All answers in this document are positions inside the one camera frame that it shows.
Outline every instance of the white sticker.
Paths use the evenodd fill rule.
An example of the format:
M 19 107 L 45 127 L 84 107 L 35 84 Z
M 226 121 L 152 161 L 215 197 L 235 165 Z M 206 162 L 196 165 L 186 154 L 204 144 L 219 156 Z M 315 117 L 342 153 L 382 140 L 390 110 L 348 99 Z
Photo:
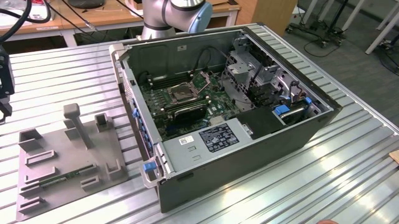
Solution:
M 59 29 L 57 27 L 40 27 L 36 30 L 48 30 L 48 29 Z
M 178 46 L 178 51 L 183 51 L 183 50 L 187 50 L 187 45 Z
M 192 141 L 194 141 L 192 136 L 187 136 L 186 138 L 179 139 L 179 142 L 180 142 L 182 145 L 184 145 L 187 143 L 191 143 Z

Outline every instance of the aluminum table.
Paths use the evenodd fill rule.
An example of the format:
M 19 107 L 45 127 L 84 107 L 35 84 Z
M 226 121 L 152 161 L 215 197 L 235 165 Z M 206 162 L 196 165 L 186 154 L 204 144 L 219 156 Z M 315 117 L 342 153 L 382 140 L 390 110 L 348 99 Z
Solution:
M 292 154 L 162 214 L 143 185 L 140 158 L 115 82 L 108 45 L 12 55 L 13 116 L 0 126 L 0 223 L 13 223 L 19 131 L 63 128 L 63 105 L 79 103 L 83 122 L 112 116 L 129 180 L 25 223 L 398 223 L 399 170 L 388 153 L 399 130 L 264 26 L 248 27 L 344 107 Z

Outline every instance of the table leg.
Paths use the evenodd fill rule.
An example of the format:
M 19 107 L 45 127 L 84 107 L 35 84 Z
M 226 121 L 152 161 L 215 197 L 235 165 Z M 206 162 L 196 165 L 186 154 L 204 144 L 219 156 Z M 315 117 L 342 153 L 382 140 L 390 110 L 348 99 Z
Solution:
M 311 5 L 310 5 L 310 7 L 308 7 L 308 9 L 306 11 L 306 14 L 304 14 L 304 18 L 303 18 L 304 24 L 307 23 L 307 20 L 311 17 L 311 14 L 312 14 L 312 11 L 314 11 L 314 7 L 315 7 L 316 3 L 318 3 L 318 0 L 312 0 Z
M 227 22 L 226 22 L 226 26 L 231 27 L 236 24 L 236 20 L 238 20 L 238 11 L 231 11 L 227 17 Z
M 328 13 L 328 11 L 330 11 L 330 9 L 331 9 L 331 6 L 332 6 L 332 3 L 334 3 L 334 2 L 335 2 L 335 0 L 328 0 L 327 5 L 326 5 L 326 7 L 324 7 L 324 9 L 323 9 L 323 12 L 322 12 L 322 14 L 320 14 L 320 17 L 318 18 L 319 21 L 323 21 L 323 20 L 324 20 L 326 15 L 327 15 L 327 13 Z
M 61 30 L 61 35 L 64 37 L 65 43 L 68 47 L 76 47 L 77 43 L 73 36 L 75 32 L 71 29 Z
M 399 12 L 396 13 L 394 19 L 391 20 L 391 22 L 388 23 L 387 27 L 382 31 L 380 35 L 378 36 L 378 38 L 375 39 L 375 41 L 370 45 L 370 47 L 368 47 L 368 49 L 366 51 L 366 54 L 370 54 L 374 51 L 374 49 L 380 44 L 382 40 L 384 39 L 386 35 L 391 31 L 391 29 L 392 29 L 392 27 L 394 27 L 394 25 L 396 24 L 398 21 L 399 21 Z
M 342 27 L 342 30 L 343 30 L 343 31 L 346 31 L 346 30 L 348 29 L 348 27 L 350 27 L 350 25 L 351 25 L 351 22 L 354 22 L 354 19 L 355 19 L 356 15 L 358 15 L 358 13 L 359 13 L 359 11 L 360 11 L 360 8 L 362 8 L 362 6 L 363 6 L 364 1 L 366 1 L 366 0 L 360 0 L 360 1 L 359 1 L 359 3 L 358 3 L 358 5 L 356 5 L 356 7 L 355 7 L 355 9 L 354 9 L 354 11 L 352 11 L 352 13 L 351 13 L 351 15 L 350 15 L 350 18 L 348 18 L 348 20 L 346 21 L 346 23 L 344 23 L 344 25 L 343 25 L 343 27 Z
M 392 15 L 395 13 L 398 13 L 396 12 L 398 8 L 399 8 L 399 2 L 396 3 L 395 7 L 391 9 L 391 11 L 390 11 L 388 15 L 386 16 L 384 20 L 380 22 L 379 27 L 376 27 L 378 30 L 380 30 L 384 27 L 384 25 L 387 24 L 388 20 L 392 19 Z

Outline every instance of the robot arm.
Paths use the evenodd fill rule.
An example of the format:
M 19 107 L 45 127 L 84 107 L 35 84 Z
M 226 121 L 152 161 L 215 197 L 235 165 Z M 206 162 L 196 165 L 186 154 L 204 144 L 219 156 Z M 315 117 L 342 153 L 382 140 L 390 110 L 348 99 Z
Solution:
M 212 16 L 206 0 L 144 0 L 144 29 L 141 40 L 175 35 L 178 28 L 188 33 L 204 31 Z
M 15 83 L 9 65 L 9 56 L 0 46 L 0 112 L 3 113 L 0 124 L 5 122 L 5 118 L 12 114 L 9 96 L 15 93 L 13 88 Z

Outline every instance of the open computer tower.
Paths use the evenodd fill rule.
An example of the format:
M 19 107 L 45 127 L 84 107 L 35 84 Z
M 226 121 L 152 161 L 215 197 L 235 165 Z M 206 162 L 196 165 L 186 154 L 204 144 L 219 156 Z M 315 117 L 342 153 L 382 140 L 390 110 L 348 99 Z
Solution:
M 247 27 L 111 52 L 162 212 L 300 149 L 342 109 Z

